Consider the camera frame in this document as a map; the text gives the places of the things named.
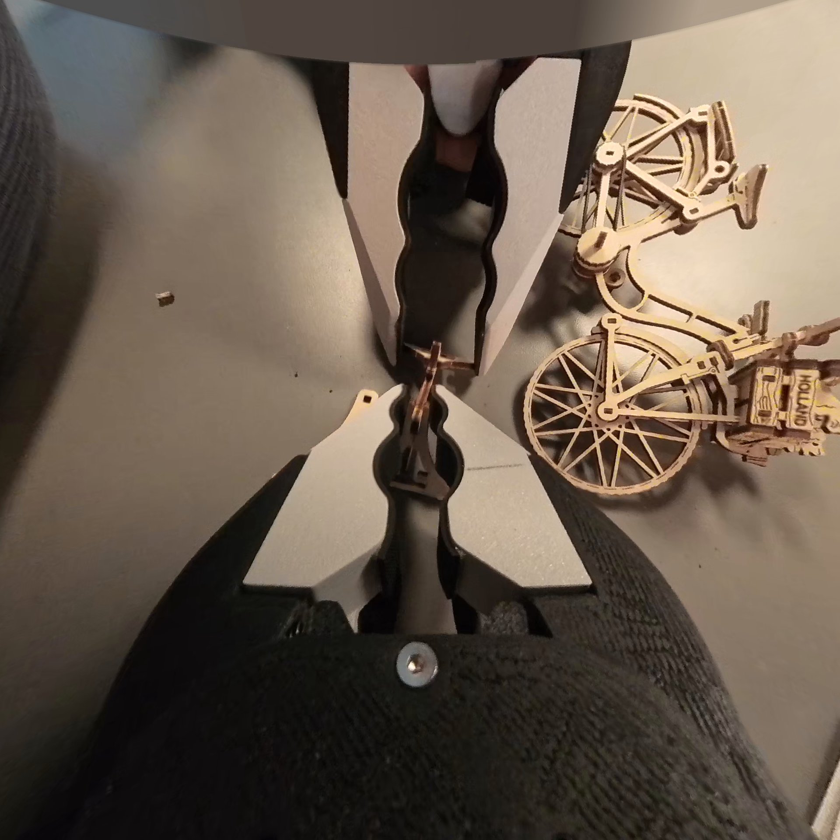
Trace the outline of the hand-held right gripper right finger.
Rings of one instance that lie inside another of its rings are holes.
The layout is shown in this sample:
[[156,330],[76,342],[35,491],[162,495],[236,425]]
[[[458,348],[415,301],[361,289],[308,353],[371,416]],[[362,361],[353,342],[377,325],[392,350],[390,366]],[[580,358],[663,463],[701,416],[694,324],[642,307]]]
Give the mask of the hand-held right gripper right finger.
[[455,591],[480,613],[525,596],[592,587],[527,450],[440,386],[440,429],[457,453],[444,536],[458,555]]

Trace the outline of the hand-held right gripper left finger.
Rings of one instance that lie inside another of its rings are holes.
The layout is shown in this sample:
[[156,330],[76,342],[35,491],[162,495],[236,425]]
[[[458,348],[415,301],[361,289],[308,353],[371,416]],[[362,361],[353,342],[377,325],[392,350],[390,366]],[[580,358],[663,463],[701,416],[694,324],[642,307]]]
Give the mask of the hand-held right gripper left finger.
[[378,454],[393,436],[400,385],[314,446],[245,575],[245,588],[336,602],[357,614],[381,589],[375,559],[389,526]]

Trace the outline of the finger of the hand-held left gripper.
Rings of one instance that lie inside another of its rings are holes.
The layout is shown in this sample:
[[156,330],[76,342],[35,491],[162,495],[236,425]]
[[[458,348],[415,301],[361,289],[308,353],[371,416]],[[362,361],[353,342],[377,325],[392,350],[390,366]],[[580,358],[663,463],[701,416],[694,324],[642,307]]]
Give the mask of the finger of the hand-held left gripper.
[[350,63],[344,212],[391,364],[401,342],[397,281],[407,241],[406,169],[424,137],[424,117],[424,93],[404,66]]
[[491,150],[500,164],[498,230],[489,246],[477,372],[485,375],[512,330],[560,225],[560,199],[579,86],[579,60],[535,60],[499,96]]

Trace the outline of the wooden model stand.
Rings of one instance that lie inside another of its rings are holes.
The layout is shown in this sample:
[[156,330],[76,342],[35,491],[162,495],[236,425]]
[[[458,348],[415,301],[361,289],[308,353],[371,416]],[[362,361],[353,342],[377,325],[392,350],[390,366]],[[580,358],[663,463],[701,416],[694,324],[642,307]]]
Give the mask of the wooden model stand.
[[435,397],[436,378],[442,371],[476,370],[474,361],[446,355],[442,343],[434,341],[428,350],[406,344],[423,362],[423,381],[409,402],[400,435],[400,460],[391,488],[435,501],[443,501],[449,485],[438,473],[429,445],[429,416]]

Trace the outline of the wooden bicycle model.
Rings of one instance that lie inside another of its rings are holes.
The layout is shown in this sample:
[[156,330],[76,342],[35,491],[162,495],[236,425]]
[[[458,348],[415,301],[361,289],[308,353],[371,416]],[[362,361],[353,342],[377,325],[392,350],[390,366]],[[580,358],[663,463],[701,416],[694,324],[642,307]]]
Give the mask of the wooden bicycle model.
[[838,333],[838,318],[770,335],[770,302],[738,319],[658,290],[638,250],[729,212],[758,223],[765,164],[739,172],[724,101],[682,110],[620,99],[562,218],[572,269],[603,315],[532,374],[523,421],[537,456],[599,497],[640,495],[685,468],[700,439],[744,463],[820,457],[838,434],[838,360],[797,357]]

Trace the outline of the person's left hand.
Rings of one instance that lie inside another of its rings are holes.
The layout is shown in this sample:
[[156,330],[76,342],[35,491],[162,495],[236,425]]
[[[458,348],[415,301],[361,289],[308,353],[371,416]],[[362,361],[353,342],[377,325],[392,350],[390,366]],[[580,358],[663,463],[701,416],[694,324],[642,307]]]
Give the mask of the person's left hand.
[[435,162],[455,172],[471,172],[479,143],[476,133],[458,136],[438,129],[435,134]]

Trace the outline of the person's dark knit sweater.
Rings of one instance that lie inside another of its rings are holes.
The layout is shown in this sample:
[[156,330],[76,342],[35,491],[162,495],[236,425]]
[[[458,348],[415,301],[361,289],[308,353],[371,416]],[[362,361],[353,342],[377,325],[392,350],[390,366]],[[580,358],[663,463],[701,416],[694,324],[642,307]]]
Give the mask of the person's dark knit sweater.
[[46,89],[1,2],[1,343],[46,249],[58,179]]

